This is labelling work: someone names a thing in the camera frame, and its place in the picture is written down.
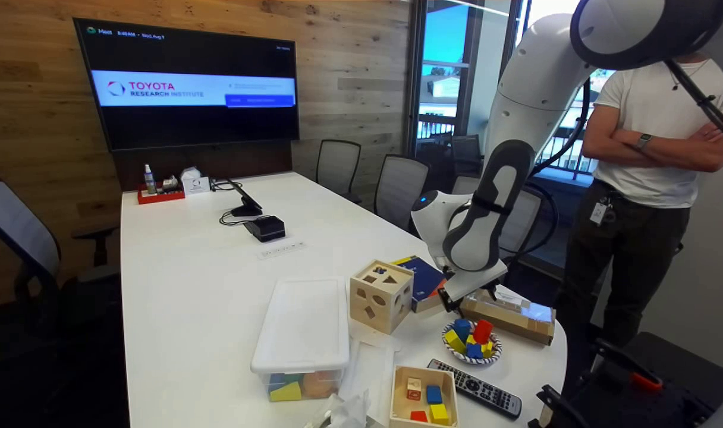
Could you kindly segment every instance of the bottle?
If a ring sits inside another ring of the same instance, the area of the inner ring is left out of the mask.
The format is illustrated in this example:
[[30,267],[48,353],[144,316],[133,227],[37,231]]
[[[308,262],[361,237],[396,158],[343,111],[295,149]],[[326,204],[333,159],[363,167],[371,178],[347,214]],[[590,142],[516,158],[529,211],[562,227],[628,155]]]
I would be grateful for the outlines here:
[[154,186],[154,176],[152,176],[149,164],[144,164],[144,190],[147,190],[147,192],[157,192],[157,186]]

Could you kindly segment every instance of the wood panel wall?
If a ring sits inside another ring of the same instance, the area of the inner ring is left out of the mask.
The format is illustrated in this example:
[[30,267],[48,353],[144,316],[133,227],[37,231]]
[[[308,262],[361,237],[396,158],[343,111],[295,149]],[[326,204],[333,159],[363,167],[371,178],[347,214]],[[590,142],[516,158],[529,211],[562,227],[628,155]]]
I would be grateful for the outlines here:
[[[402,148],[409,0],[0,0],[0,178],[55,231],[61,275],[89,262],[70,231],[118,209],[74,16],[295,40],[302,174],[321,138],[358,141],[357,190],[369,195],[383,155]],[[13,271],[0,246],[0,304]]]

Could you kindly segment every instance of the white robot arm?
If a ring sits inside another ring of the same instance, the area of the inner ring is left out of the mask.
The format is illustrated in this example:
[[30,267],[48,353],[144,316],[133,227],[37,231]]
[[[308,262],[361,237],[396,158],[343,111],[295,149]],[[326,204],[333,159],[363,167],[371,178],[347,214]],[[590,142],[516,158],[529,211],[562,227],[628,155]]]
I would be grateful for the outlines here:
[[697,51],[723,66],[723,0],[583,0],[573,15],[534,22],[502,75],[477,190],[425,195],[412,214],[435,264],[449,275],[445,296],[462,300],[507,273],[496,258],[504,218],[534,152],[590,71],[629,70]]

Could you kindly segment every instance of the television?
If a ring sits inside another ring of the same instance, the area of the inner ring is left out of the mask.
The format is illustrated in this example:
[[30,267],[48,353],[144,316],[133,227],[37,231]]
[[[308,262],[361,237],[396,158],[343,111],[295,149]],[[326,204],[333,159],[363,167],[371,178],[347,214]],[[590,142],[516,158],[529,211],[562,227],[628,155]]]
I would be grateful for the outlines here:
[[74,27],[111,152],[299,138],[293,40]]

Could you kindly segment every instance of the white table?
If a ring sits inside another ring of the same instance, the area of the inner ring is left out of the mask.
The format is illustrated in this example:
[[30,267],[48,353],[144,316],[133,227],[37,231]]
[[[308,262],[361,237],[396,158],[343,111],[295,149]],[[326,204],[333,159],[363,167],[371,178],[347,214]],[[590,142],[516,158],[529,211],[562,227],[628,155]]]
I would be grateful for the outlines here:
[[[277,281],[347,279],[371,259],[421,254],[425,246],[299,174],[243,178],[243,187],[284,221],[288,237],[256,243],[243,227],[218,227],[238,192],[138,204],[122,199],[122,291],[127,410],[133,428],[303,426],[321,401],[271,405],[250,372],[263,309]],[[396,363],[456,363],[440,346],[449,315],[407,316],[395,331]],[[510,424],[459,400],[459,426],[526,426],[541,410],[534,392],[562,387],[565,336],[540,348],[496,334],[502,359],[479,376],[523,400]]]

